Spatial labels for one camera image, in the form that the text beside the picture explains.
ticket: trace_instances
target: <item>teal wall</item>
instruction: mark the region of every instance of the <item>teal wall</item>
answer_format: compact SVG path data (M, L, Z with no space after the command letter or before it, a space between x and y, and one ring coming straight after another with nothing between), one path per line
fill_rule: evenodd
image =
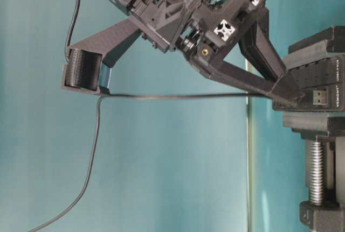
M0 0L0 231L62 211L84 183L96 97L60 90L74 0ZM124 18L82 0L74 41ZM244 66L235 51L229 60ZM119 61L112 92L236 92L143 40ZM45 231L245 231L245 99L106 101L85 197Z
M281 56L296 41L345 25L343 0L268 0L267 6ZM262 99L251 100L250 131L252 231L308 231L299 222L299 203L308 199L303 140L283 128L282 114Z

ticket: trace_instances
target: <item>bolt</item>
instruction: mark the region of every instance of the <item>bolt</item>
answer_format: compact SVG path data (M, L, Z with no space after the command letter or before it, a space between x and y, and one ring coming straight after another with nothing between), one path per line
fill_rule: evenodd
M209 55L209 50L204 49L204 50L202 50L201 53L202 53L203 56L207 56L207 55Z

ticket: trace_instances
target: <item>screw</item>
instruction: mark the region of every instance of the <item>screw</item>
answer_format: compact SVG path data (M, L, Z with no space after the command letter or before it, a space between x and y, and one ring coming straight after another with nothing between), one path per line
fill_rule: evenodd
M323 146L321 142L312 142L310 147L310 202L322 206L325 192L325 167L323 164Z
M202 53L203 56L207 56L207 55L209 55L209 50L204 49L204 50L202 50L201 53Z
M146 34L144 32L141 33L141 38L144 39L144 40L147 39Z

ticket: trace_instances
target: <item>wire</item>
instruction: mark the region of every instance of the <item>wire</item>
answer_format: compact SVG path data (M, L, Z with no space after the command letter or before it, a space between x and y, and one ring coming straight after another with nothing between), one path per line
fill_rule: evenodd
M82 198L82 196L85 194L85 191L87 189L87 186L90 181L90 176L92 172L94 157L95 157L95 151L97 147L97 141L98 141L98 135L99 135L99 127L100 127L100 119L101 119L101 104L104 99L131 99L131 100L140 100L140 101L162 101L162 100L204 100L204 99L219 99L219 98L228 98L228 97L264 97L267 98L264 95L260 94L204 94L204 95L165 95L165 96L149 96L149 95L130 95L130 94L112 94L109 96L102 96L98 99L97 105L96 105L96 129L95 129L95 135L93 138L93 144L91 149L91 156L89 160L89 165L86 173L86 179L84 186L82 187L82 190L80 191L77 198L59 215L54 217L53 219L49 220L48 222L40 225L37 228L34 228L30 230L29 232L37 232L50 224L56 222L63 216L65 216Z
M72 17L72 21L70 24L70 28L68 30L67 38L66 38L66 45L65 45L65 58L66 61L69 62L68 58L68 47L70 46L73 30L75 27L75 23L77 21L78 13L80 8L80 0L75 0L75 8L74 13ZM83 197L83 195L86 192L87 186L90 181L91 173L92 173L92 167L95 157L95 151L98 141L98 135L99 135L99 127L100 127L100 116L101 116L101 104L104 99L118 99L118 98L124 98L124 99L132 99L132 100L141 100L141 101L158 101L158 100L201 100L201 99L215 99L215 98L226 98L226 97L266 97L264 95L260 94L204 94L204 95L166 95L166 96L148 96L148 95L131 95L131 94L112 94L109 96L102 96L98 99L97 105L96 105L96 129L95 129L95 135L93 138L93 144L91 149L91 156L88 164L88 169L86 173L86 179L84 182L84 185L77 196L77 198L59 215L52 218L51 220L47 221L46 223L38 226L37 228L31 229L29 232L37 232L50 224L58 221L60 218L65 216L77 203L80 201L80 199Z
M65 44L65 58L66 58L67 63L70 61L68 58L69 57L68 47L71 44L72 34L73 34L74 27L75 27L75 23L77 21L79 8L80 8L80 0L75 0L74 13L73 13L73 17L71 20L70 28L68 29L66 44Z

